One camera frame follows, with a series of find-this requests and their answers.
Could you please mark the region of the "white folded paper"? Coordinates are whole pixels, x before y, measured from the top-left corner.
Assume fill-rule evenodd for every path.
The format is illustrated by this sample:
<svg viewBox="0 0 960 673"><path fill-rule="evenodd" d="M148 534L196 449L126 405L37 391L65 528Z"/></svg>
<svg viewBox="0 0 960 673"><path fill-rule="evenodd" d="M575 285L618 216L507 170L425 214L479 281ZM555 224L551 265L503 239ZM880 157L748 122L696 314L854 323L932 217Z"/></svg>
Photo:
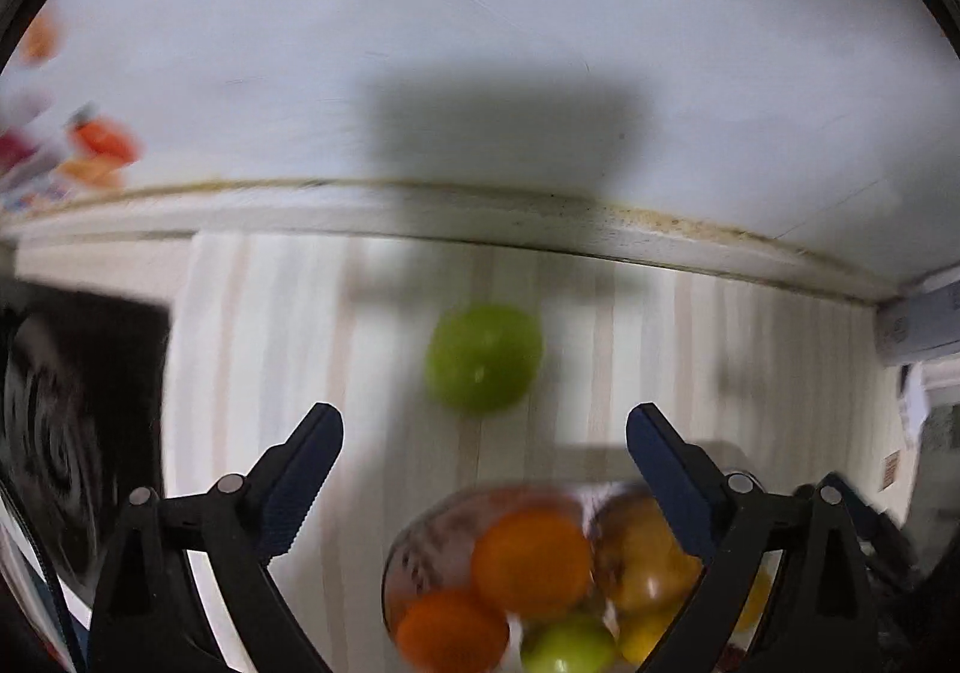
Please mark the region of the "white folded paper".
<svg viewBox="0 0 960 673"><path fill-rule="evenodd" d="M958 356L903 364L898 371L896 402L905 439L916 447L923 426L936 408L958 403Z"/></svg>

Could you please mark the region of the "green fruit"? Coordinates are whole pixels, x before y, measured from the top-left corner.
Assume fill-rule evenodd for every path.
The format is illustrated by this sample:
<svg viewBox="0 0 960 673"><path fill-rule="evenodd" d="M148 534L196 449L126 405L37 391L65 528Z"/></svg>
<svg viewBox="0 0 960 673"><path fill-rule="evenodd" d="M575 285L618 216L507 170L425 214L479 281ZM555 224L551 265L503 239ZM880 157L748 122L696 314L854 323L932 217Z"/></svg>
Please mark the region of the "green fruit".
<svg viewBox="0 0 960 673"><path fill-rule="evenodd" d="M451 410L485 416L521 402L542 359L539 317L509 304L477 302L439 317L425 353L425 382Z"/></svg>
<svg viewBox="0 0 960 673"><path fill-rule="evenodd" d="M589 614L529 627L521 641L521 663L529 673L601 673L618 658L612 632Z"/></svg>

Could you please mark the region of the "black gas stove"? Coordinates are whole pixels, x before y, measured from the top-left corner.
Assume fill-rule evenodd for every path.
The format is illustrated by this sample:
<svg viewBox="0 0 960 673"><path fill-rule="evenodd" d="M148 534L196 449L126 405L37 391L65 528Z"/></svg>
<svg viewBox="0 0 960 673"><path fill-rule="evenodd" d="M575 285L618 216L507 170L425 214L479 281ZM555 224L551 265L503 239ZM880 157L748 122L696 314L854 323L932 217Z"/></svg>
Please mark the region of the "black gas stove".
<svg viewBox="0 0 960 673"><path fill-rule="evenodd" d="M161 304L2 280L2 471L89 605L121 507L163 487Z"/></svg>

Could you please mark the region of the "dark red-green apple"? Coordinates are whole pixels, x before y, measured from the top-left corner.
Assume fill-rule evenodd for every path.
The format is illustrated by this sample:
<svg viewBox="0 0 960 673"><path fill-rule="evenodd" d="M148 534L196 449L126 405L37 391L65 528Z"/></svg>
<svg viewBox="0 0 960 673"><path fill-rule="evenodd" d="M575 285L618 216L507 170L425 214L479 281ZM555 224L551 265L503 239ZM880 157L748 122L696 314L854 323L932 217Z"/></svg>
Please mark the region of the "dark red-green apple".
<svg viewBox="0 0 960 673"><path fill-rule="evenodd" d="M620 494L594 519L597 587L619 613L641 613L685 600L701 561L677 542L659 504L647 494Z"/></svg>

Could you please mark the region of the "white carton box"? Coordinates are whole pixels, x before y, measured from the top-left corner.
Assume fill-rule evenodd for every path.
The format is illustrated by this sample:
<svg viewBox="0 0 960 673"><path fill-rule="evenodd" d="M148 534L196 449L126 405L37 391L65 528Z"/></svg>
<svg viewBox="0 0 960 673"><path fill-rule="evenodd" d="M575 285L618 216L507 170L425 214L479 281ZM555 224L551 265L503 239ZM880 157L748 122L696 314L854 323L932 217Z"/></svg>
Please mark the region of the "white carton box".
<svg viewBox="0 0 960 673"><path fill-rule="evenodd" d="M878 358L887 366L932 361L958 353L960 285L957 281L890 302L875 314Z"/></svg>

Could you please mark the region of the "lower orange tangerine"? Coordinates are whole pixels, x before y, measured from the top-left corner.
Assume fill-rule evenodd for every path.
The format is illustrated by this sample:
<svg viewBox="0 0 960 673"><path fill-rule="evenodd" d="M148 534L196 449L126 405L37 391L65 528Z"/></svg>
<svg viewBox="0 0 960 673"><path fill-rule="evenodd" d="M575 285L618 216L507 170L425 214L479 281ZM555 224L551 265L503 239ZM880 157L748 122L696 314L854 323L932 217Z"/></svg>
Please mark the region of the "lower orange tangerine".
<svg viewBox="0 0 960 673"><path fill-rule="evenodd" d="M394 642L416 671L493 671L508 648L509 623L470 590L448 588L413 600Z"/></svg>

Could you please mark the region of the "upper orange tangerine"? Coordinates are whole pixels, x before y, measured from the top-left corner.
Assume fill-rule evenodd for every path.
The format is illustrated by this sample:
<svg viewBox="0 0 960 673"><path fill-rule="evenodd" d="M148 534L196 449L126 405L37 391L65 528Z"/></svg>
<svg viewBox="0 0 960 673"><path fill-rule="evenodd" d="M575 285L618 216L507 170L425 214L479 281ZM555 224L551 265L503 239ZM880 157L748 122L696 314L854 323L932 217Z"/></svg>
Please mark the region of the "upper orange tangerine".
<svg viewBox="0 0 960 673"><path fill-rule="evenodd" d="M592 548L576 520L556 507L503 515L478 538L470 585L521 620L562 616L592 587Z"/></svg>

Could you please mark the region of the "colourful fruit wall sticker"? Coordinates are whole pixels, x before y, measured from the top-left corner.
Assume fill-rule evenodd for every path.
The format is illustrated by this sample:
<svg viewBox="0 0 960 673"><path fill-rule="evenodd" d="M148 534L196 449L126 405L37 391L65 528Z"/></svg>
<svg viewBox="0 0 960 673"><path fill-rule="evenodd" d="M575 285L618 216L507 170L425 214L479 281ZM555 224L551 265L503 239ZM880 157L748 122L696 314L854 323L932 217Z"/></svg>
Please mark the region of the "colourful fruit wall sticker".
<svg viewBox="0 0 960 673"><path fill-rule="evenodd" d="M2 212L26 215L86 194L119 191L142 145L116 119L86 103L64 114L39 85L59 56L64 30L37 13L2 70Z"/></svg>

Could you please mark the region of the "striped cat table mat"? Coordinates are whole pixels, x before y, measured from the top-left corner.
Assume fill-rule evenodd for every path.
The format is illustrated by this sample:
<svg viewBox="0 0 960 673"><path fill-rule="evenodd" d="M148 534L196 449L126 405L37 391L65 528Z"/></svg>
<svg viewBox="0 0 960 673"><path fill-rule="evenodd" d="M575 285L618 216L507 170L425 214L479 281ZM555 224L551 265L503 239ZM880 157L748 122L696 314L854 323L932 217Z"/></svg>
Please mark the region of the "striped cat table mat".
<svg viewBox="0 0 960 673"><path fill-rule="evenodd" d="M516 306L544 331L529 395L478 419L425 384L439 317L475 302ZM205 491L249 470L316 403L342 411L342 453L272 572L332 668L394 671L382 561L451 492L626 480L626 417L651 402L716 464L766 488L841 471L903 515L916 452L896 386L875 354L874 314L849 302L501 247L200 235L167 353L164 484Z"/></svg>

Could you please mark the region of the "yellow lemon in plate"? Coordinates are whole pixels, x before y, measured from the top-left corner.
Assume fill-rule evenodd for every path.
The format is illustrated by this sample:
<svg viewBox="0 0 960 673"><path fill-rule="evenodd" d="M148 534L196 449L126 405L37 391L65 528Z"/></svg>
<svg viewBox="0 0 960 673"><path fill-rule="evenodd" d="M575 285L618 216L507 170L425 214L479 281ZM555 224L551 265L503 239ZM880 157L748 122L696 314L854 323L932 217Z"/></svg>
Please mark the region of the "yellow lemon in plate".
<svg viewBox="0 0 960 673"><path fill-rule="evenodd" d="M766 602L771 593L770 572L760 569L755 577L752 590L748 593L747 602L740 612L734 632L752 631L765 611ZM670 623L679 614L683 606L683 598L675 600L662 608L651 608L640 613L620 614L619 649L622 657L630 663L639 665L649 657L656 644L661 640Z"/></svg>

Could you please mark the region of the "floral ceramic fruit plate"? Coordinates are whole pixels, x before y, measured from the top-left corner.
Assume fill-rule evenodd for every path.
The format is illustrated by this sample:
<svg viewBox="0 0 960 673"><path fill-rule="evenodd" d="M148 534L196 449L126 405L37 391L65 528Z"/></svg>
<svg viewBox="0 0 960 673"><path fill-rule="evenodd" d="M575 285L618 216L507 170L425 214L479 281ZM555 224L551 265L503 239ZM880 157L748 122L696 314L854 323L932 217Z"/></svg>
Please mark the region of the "floral ceramic fruit plate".
<svg viewBox="0 0 960 673"><path fill-rule="evenodd" d="M619 649L620 614L613 608L594 581L594 519L605 504L620 494L647 494L641 483L573 485L573 483L512 483L480 486L453 494L413 520L395 538L387 554L382 574L382 614L384 626L394 647L395 626L410 603L425 593L462 588L475 593L470 585L470 556L473 545L503 515L529 507L556 507L576 520L592 548L592 587L584 600L562 616L548 620L521 620L501 609L509 623L509 645L505 656L493 671L526 671L521 663L521 641L529 627L553 623L570 614L597 616L613 634L619 658L607 671L633 671L641 666L627 662Z"/></svg>

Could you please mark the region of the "green fruit in plate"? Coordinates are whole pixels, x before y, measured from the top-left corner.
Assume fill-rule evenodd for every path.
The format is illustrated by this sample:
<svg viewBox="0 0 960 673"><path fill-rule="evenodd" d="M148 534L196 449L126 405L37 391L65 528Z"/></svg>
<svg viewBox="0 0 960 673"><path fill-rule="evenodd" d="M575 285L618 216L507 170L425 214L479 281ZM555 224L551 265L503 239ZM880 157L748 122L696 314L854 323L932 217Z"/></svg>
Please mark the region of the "green fruit in plate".
<svg viewBox="0 0 960 673"><path fill-rule="evenodd" d="M612 632L589 614L529 627L521 641L521 663L529 673L601 673L618 658Z"/></svg>

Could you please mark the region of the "orange tangerine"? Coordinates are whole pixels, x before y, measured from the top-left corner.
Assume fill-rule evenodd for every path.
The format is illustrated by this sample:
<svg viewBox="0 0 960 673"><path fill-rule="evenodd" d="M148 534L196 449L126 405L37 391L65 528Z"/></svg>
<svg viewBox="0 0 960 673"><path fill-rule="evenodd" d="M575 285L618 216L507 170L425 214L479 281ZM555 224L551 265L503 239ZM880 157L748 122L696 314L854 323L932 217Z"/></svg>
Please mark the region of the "orange tangerine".
<svg viewBox="0 0 960 673"><path fill-rule="evenodd" d="M562 616L592 587L592 548L576 520L556 507L503 515L478 538L470 585L521 620Z"/></svg>
<svg viewBox="0 0 960 673"><path fill-rule="evenodd" d="M493 671L508 648L509 623L470 590L448 588L413 600L394 642L416 671Z"/></svg>

